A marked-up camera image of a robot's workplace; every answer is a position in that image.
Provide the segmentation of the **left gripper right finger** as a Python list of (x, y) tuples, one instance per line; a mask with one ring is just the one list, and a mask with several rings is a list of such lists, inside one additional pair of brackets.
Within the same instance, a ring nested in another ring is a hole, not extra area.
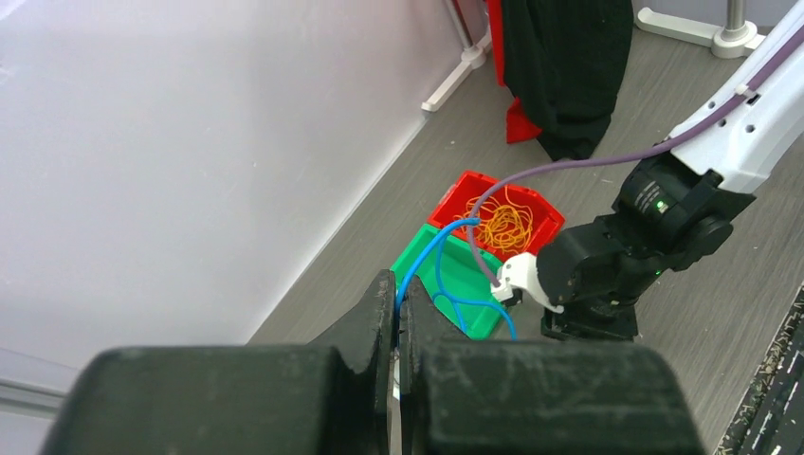
[(400, 289), (406, 454), (701, 454), (666, 361), (628, 342), (471, 340)]

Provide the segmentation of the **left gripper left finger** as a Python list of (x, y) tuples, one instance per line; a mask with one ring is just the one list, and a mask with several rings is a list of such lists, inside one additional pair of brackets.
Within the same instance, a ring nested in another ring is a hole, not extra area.
[(45, 454), (386, 454), (393, 273), (305, 344), (129, 347), (97, 355)]

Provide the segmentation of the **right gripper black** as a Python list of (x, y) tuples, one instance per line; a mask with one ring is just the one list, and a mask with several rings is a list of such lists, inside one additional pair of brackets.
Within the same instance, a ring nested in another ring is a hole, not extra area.
[(625, 216), (567, 228), (537, 255), (548, 302), (540, 331), (556, 340), (632, 341), (635, 304), (667, 269), (667, 258)]

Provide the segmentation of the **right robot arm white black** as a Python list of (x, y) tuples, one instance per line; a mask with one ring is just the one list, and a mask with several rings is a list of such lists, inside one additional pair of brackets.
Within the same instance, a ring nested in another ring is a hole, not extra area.
[(803, 6), (667, 140), (635, 159), (612, 212), (536, 258), (545, 337), (633, 340), (635, 305), (666, 271), (715, 253), (803, 132)]

